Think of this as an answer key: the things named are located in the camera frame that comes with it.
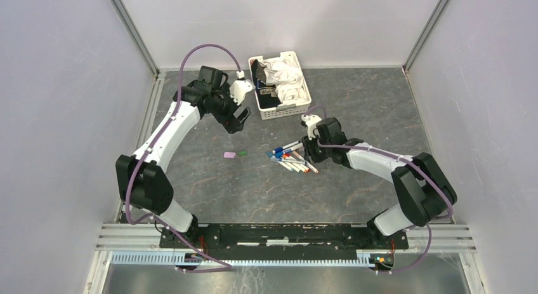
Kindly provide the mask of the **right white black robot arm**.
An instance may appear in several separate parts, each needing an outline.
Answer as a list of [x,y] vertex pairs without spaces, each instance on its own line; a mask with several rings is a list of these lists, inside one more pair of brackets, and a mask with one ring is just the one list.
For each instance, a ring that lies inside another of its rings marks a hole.
[[393,184],[398,203],[367,224],[366,238],[372,247],[385,247],[398,231],[424,227],[454,214],[457,194],[431,154],[395,154],[361,139],[348,138],[334,117],[302,116],[301,124],[306,128],[301,141],[309,162],[331,159]]

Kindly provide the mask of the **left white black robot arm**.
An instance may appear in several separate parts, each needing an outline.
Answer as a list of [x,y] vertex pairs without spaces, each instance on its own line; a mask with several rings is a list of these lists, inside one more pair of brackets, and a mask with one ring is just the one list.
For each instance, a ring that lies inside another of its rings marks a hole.
[[229,134],[243,130],[251,110],[236,111],[254,86],[244,71],[236,75],[236,80],[229,82],[222,70],[202,66],[197,79],[178,88],[167,114],[148,140],[132,155],[119,156],[115,163],[119,195],[126,209],[137,208],[158,217],[176,230],[174,238],[184,248],[199,241],[197,219],[174,200],[167,167],[187,133],[206,114]]

